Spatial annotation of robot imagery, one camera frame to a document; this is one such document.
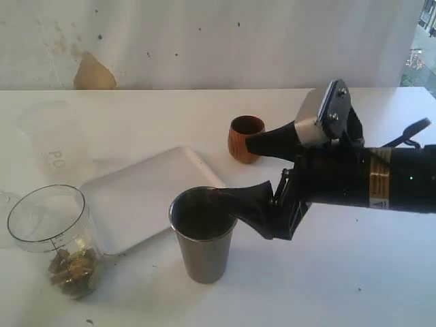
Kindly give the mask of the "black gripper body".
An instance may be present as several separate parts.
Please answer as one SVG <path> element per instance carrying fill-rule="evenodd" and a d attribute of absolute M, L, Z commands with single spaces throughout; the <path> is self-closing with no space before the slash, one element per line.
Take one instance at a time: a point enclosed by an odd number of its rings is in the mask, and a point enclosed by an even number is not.
<path fill-rule="evenodd" d="M 350 109 L 341 137 L 304 147 L 285 169 L 270 200 L 272 235 L 265 239 L 291 240 L 312 203 L 342 206 L 369 205 L 370 153 L 364 147 L 362 123 Z"/>

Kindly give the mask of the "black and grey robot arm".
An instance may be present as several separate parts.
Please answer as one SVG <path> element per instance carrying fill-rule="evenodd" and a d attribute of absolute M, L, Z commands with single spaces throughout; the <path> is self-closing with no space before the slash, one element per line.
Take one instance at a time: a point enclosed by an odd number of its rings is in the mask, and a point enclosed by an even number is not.
<path fill-rule="evenodd" d="M 422 119 L 379 148 L 364 145 L 363 129 L 350 112 L 336 143 L 304 147 L 295 124 L 246 139 L 250 153 L 291 161 L 277 187 L 270 182 L 213 191 L 227 212 L 268 240 L 290 240 L 313 203 L 411 213 L 435 212 L 435 146 L 413 136 Z"/>

